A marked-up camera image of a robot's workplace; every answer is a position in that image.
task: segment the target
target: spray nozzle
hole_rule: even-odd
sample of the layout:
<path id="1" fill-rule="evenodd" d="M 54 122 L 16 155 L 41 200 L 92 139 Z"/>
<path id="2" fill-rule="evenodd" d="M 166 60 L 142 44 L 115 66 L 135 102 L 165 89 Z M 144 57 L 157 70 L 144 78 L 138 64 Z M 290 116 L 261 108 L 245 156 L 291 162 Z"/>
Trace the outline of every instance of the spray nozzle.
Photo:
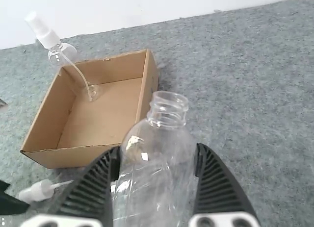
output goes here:
<path id="1" fill-rule="evenodd" d="M 35 11 L 30 12 L 26 16 L 25 21 L 34 31 L 44 48 L 50 49 L 60 42 L 58 35 L 42 21 Z"/>
<path id="2" fill-rule="evenodd" d="M 28 204 L 43 201 L 53 196 L 55 188 L 71 182 L 72 180 L 53 184 L 49 179 L 44 179 L 19 192 L 17 198 Z"/>

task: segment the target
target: black gripper pad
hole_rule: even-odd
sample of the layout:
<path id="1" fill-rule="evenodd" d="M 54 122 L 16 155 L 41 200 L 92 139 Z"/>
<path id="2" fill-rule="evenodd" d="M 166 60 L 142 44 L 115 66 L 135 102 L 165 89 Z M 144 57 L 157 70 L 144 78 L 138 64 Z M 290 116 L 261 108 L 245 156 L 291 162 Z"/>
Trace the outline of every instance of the black gripper pad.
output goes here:
<path id="1" fill-rule="evenodd" d="M 236 178 L 213 150 L 197 144 L 194 161 L 199 182 L 193 214 L 244 211 L 257 219 Z"/>
<path id="2" fill-rule="evenodd" d="M 119 177 L 120 147 L 96 158 L 80 177 L 70 183 L 48 210 L 48 214 L 93 218 L 112 227 L 110 183 Z"/>

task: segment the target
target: bottle opening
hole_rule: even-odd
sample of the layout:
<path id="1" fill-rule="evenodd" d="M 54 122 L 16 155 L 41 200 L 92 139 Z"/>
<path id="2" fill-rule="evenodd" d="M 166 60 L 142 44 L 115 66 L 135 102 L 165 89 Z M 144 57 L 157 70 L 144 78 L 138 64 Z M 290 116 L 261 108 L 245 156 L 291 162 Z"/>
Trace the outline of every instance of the bottle opening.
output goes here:
<path id="1" fill-rule="evenodd" d="M 186 124 L 185 114 L 188 111 L 188 99 L 180 94 L 157 91 L 150 102 L 151 110 L 147 120 L 153 126 L 181 127 Z"/>

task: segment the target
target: cardboard box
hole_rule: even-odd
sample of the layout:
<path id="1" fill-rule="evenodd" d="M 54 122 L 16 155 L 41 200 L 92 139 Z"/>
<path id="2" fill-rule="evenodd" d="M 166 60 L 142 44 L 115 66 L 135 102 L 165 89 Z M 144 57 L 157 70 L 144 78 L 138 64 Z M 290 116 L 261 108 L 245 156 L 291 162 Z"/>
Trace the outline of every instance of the cardboard box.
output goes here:
<path id="1" fill-rule="evenodd" d="M 81 81 L 72 66 L 56 75 L 22 145 L 21 153 L 46 168 L 86 166 L 119 145 L 146 117 L 158 70 L 150 50 L 77 64 L 103 94 L 86 102 L 71 90 Z"/>

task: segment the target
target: white spray pump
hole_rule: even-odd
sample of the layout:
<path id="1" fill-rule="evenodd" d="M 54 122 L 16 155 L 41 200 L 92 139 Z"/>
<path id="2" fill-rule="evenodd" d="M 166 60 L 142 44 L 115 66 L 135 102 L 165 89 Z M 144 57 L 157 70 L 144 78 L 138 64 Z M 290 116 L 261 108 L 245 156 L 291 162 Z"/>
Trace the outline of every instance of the white spray pump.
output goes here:
<path id="1" fill-rule="evenodd" d="M 44 46 L 44 48 L 49 50 L 48 60 L 56 65 L 57 67 L 62 67 L 64 65 L 72 65 L 75 70 L 81 76 L 85 88 L 82 92 L 75 92 L 77 95 L 85 94 L 88 101 L 94 101 L 100 95 L 100 88 L 98 85 L 91 85 L 86 80 L 82 71 L 74 64 L 78 61 L 77 50 L 75 47 L 68 43 L 62 43 L 59 36 L 49 28 L 37 15 L 36 12 L 31 12 L 25 18 L 30 28 L 35 32 L 37 39 Z"/>

